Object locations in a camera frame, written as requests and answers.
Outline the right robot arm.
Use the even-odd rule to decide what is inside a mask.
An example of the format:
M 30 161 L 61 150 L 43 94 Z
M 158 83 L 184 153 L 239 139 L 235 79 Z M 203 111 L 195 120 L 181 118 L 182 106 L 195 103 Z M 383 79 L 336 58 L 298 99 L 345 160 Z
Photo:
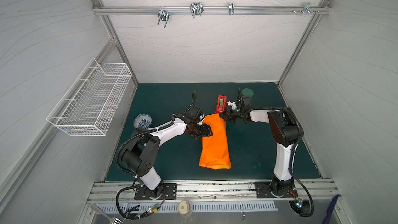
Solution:
M 228 121 L 242 119 L 249 122 L 268 123 L 277 145 L 276 163 L 269 185 L 270 191 L 276 196 L 282 196 L 294 187 L 294 156 L 304 130 L 291 108 L 254 108 L 251 106 L 250 98 L 239 96 L 236 102 L 227 103 L 220 117 Z

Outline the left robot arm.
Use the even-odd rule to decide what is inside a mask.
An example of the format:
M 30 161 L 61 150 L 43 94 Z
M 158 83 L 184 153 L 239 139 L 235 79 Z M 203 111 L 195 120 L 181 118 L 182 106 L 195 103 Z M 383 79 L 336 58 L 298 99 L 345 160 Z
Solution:
M 203 111 L 191 105 L 188 110 L 173 115 L 169 122 L 158 127 L 136 128 L 132 136 L 118 148 L 114 157 L 116 167 L 132 175 L 147 190 L 155 193 L 161 191 L 163 181 L 154 168 L 160 147 L 186 133 L 194 138 L 212 136 L 211 127 L 203 123 L 204 119 Z

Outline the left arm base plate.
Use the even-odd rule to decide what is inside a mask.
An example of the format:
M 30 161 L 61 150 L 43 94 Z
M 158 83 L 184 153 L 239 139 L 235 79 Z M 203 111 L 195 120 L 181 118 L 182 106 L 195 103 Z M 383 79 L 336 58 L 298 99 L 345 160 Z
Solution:
M 163 181 L 154 189 L 150 190 L 147 186 L 140 186 L 136 190 L 135 200 L 175 200 L 177 193 L 176 183 L 164 183 Z

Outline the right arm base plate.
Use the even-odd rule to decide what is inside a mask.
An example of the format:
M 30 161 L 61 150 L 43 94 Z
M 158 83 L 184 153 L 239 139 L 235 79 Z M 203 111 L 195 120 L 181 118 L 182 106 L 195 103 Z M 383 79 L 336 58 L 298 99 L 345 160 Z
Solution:
M 298 197 L 296 187 L 292 182 L 256 181 L 249 186 L 249 190 L 255 192 L 256 197 L 260 199 Z

